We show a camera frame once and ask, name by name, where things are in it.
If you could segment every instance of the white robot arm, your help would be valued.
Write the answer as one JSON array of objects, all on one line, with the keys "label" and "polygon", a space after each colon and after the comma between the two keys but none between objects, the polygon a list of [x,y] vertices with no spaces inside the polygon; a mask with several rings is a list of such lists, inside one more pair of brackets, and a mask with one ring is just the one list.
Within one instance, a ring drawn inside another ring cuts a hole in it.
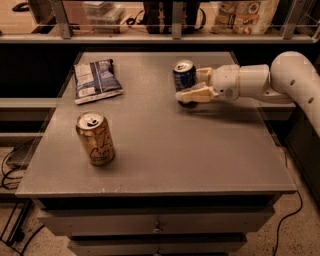
[{"label": "white robot arm", "polygon": [[297,52],[285,52],[268,65],[225,65],[196,72],[197,84],[176,93],[183,103],[252,97],[269,103],[296,102],[320,137],[320,77]]}]

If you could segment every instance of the aluminum can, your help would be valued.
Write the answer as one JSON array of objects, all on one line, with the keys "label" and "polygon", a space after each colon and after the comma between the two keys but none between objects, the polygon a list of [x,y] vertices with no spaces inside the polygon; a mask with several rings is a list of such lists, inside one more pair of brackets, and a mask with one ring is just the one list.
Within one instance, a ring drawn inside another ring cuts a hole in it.
[{"label": "aluminum can", "polygon": [[190,60],[178,61],[173,68],[173,79],[176,91],[190,88],[196,83],[196,67]]},{"label": "aluminum can", "polygon": [[76,131],[91,164],[103,165],[114,158],[108,121],[102,113],[90,111],[81,114],[77,119]]}]

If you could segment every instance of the blue can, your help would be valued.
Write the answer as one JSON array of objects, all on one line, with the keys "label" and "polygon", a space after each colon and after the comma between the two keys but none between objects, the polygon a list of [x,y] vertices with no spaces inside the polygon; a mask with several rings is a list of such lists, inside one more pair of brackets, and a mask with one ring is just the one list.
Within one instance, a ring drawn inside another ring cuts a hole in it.
[{"label": "blue can", "polygon": [[196,67],[190,60],[178,61],[173,68],[173,79],[176,91],[190,88],[196,83]]}]

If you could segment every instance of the snack bag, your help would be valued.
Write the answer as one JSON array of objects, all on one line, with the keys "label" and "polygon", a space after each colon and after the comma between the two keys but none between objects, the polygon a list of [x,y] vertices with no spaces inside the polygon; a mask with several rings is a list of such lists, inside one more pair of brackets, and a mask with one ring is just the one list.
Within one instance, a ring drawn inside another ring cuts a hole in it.
[{"label": "snack bag", "polygon": [[82,104],[123,93],[113,74],[113,60],[74,65],[76,81],[75,103]]},{"label": "snack bag", "polygon": [[212,33],[264,34],[277,10],[279,0],[224,1],[213,3],[216,18]]}]

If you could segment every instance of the table surface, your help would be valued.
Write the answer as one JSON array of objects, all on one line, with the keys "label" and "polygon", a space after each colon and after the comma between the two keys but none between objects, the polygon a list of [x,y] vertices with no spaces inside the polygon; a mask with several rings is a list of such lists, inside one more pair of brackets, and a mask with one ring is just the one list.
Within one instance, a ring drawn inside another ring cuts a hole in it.
[{"label": "table surface", "polygon": [[[253,99],[181,106],[174,64],[233,63],[228,52],[85,52],[112,58],[124,94],[76,105],[71,79],[16,192],[18,197],[288,193],[296,190]],[[92,166],[75,130],[90,110],[108,119],[116,156]]]}]

